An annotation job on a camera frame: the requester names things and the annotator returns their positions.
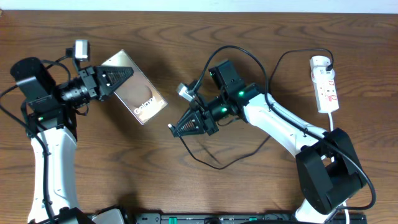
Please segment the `Galaxy S25 Ultra smartphone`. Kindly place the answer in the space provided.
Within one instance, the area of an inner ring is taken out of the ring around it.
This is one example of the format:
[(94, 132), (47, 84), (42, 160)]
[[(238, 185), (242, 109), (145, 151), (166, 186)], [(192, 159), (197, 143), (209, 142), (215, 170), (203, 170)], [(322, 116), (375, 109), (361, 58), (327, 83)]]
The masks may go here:
[(164, 97), (124, 50), (114, 54), (102, 65), (131, 67), (134, 70), (133, 75), (115, 91), (115, 94), (142, 125), (167, 106)]

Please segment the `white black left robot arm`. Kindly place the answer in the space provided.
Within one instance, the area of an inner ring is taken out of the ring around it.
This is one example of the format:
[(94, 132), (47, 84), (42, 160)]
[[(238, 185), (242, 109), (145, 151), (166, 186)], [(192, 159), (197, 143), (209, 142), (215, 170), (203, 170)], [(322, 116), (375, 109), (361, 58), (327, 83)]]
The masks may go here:
[(79, 108), (103, 101), (133, 76), (131, 67), (89, 66), (60, 85), (46, 64), (58, 61), (22, 59), (11, 68), (16, 86), (25, 95), (21, 106), (35, 157), (34, 199), (28, 223), (129, 223), (120, 206), (94, 214), (81, 211), (75, 185), (76, 117)]

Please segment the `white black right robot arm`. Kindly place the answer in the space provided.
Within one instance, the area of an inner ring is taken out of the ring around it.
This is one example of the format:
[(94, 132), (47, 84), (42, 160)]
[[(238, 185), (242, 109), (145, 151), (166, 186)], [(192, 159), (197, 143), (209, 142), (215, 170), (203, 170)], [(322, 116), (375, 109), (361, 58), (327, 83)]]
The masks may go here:
[(212, 135), (217, 122), (229, 115), (266, 132), (295, 157), (305, 200), (294, 216), (301, 222), (331, 220), (366, 185), (353, 143), (342, 129), (328, 132), (300, 119), (258, 85), (246, 85), (229, 60), (209, 71), (221, 95), (211, 102), (194, 100), (180, 84), (177, 91), (190, 106), (176, 125), (169, 125), (173, 136)]

